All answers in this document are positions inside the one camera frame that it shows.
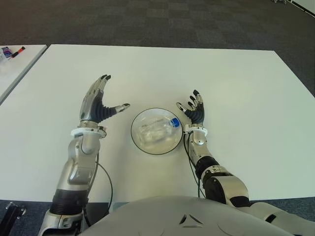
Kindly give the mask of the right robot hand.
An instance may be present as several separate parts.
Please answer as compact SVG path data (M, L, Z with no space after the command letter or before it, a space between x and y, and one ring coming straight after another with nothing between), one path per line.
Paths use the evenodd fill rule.
M176 106L191 120L192 124L203 125L205 111L201 94L197 90L194 90L193 95L190 95L189 98L190 101L187 102L187 107L180 102L177 102Z

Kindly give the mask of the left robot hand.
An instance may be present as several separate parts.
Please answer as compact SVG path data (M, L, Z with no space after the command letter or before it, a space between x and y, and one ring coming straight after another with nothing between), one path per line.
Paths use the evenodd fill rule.
M103 104L104 88L110 79L111 75L100 76L87 91L80 108L81 123L94 122L99 124L130 107L128 103L114 107L107 107Z

